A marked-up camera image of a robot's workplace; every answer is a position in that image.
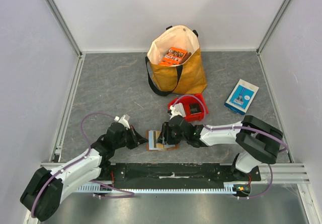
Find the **blue white box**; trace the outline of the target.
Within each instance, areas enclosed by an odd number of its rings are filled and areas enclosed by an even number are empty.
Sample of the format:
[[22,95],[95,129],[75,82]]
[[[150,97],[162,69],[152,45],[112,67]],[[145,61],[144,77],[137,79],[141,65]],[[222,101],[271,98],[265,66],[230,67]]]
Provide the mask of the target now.
[[245,115],[258,90],[259,87],[240,79],[224,102],[224,106],[235,113]]

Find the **red plastic bin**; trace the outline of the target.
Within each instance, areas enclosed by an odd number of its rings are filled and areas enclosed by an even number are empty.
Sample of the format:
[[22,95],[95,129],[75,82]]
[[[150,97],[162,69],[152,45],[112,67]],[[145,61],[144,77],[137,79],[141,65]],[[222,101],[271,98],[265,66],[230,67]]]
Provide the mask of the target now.
[[[180,96],[178,98],[175,98],[174,100],[172,100],[168,104],[168,110],[169,110],[169,107],[171,105],[174,105],[176,103],[182,103],[183,104],[185,112],[186,112],[186,117],[184,117],[184,119],[187,122],[203,121],[203,119],[209,113],[202,94],[195,94],[195,95],[186,94],[186,95],[182,95],[182,96]],[[193,103],[199,103],[200,106],[203,107],[204,112],[202,114],[191,115],[189,105],[193,104]]]

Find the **brown leather card holder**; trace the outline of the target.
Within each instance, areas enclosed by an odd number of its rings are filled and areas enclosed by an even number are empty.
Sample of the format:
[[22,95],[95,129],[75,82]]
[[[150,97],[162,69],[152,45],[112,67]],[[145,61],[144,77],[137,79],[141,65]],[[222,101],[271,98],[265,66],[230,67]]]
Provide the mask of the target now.
[[179,148],[178,144],[163,144],[158,142],[158,137],[160,136],[161,131],[158,130],[147,130],[146,137],[148,143],[146,144],[146,149],[148,151],[162,152],[162,151],[171,151]]

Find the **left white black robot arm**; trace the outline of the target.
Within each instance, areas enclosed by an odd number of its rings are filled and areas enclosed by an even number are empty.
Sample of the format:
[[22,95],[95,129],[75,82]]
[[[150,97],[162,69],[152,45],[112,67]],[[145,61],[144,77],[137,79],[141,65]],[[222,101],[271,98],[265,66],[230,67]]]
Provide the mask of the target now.
[[83,184],[106,180],[111,174],[110,158],[119,148],[134,149],[148,140],[132,125],[112,123],[81,155],[53,169],[40,167],[25,188],[20,202],[39,221],[49,219],[59,205]]

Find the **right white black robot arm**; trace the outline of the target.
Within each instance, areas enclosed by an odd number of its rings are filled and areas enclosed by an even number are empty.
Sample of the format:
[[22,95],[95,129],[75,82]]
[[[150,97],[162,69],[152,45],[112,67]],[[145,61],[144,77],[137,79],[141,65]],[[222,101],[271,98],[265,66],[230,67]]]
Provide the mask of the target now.
[[275,164],[278,154],[287,150],[283,132],[252,115],[245,116],[243,121],[221,126],[193,125],[180,115],[171,117],[163,123],[156,142],[177,145],[181,141],[195,148],[239,145],[244,151],[236,155],[230,168],[231,176],[238,181],[258,164]]

